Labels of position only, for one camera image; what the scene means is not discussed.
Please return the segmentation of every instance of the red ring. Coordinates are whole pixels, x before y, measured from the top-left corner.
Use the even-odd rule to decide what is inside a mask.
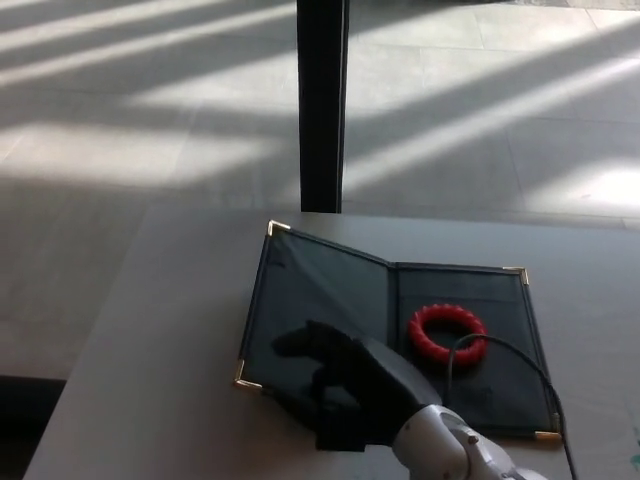
[[[447,364],[451,350],[438,345],[424,332],[424,325],[433,321],[457,323],[467,328],[470,333],[487,334],[482,321],[462,307],[449,304],[422,307],[413,314],[409,322],[409,337],[423,356],[443,365]],[[459,367],[471,367],[484,358],[486,351],[487,341],[477,338],[469,347],[456,352],[453,363]]]

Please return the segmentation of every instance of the black folder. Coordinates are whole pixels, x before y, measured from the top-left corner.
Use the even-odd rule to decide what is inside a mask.
[[[510,342],[547,372],[524,268],[394,262],[271,221],[234,383],[266,395],[293,392],[307,401],[319,365],[279,358],[271,342],[314,319],[383,342],[442,394],[444,368],[414,350],[407,325],[422,306],[443,303],[472,311],[490,335]],[[433,338],[446,347],[455,340],[448,332]],[[361,450],[388,443],[368,429],[346,391],[331,387],[323,398],[331,408],[318,406],[322,448]],[[557,413],[538,374],[499,345],[490,344],[478,366],[456,372],[449,407],[485,435],[559,438]]]

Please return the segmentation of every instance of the floor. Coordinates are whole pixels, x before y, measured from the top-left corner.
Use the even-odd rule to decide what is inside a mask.
[[[346,212],[640,230],[640,1],[353,0]],[[66,378],[151,202],[291,208],[289,0],[0,0],[0,374]]]

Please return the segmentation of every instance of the black cable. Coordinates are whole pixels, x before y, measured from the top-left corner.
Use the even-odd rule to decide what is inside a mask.
[[[451,384],[453,381],[453,359],[455,357],[456,351],[465,343],[470,340],[474,340],[476,338],[481,338],[484,340],[488,340],[489,342],[497,343],[501,345],[511,352],[518,355],[522,360],[524,360],[531,368],[533,368],[540,378],[542,379],[542,383],[544,383],[545,388],[551,392],[551,396],[553,397],[553,402],[556,404],[556,410],[558,411],[558,416],[560,417],[560,435],[562,436],[562,440],[564,442],[564,453],[567,457],[567,463],[569,464],[569,471],[571,472],[571,478],[573,480],[578,480],[578,473],[576,471],[576,466],[573,461],[573,453],[571,453],[571,447],[569,446],[569,437],[567,435],[567,423],[564,416],[564,409],[562,408],[562,402],[560,401],[560,396],[558,392],[551,384],[551,380],[547,376],[547,374],[542,370],[536,362],[534,362],[527,354],[523,353],[518,348],[511,345],[509,342],[502,340],[501,338],[492,337],[491,335],[483,335],[480,333],[472,333],[470,335],[466,335],[460,338],[456,343],[451,347],[451,351],[449,352],[449,360],[447,362],[447,376],[446,383],[444,388],[444,394],[442,396],[442,405],[446,407],[449,403],[449,397],[451,396]]]

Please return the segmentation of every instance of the tabletop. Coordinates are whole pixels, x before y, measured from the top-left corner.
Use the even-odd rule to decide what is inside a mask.
[[[526,267],[581,480],[640,476],[637,233],[161,205],[127,253],[27,480],[408,477],[386,447],[315,451],[270,399],[231,387],[271,218],[397,261]],[[561,450],[505,446],[518,465],[570,479]]]

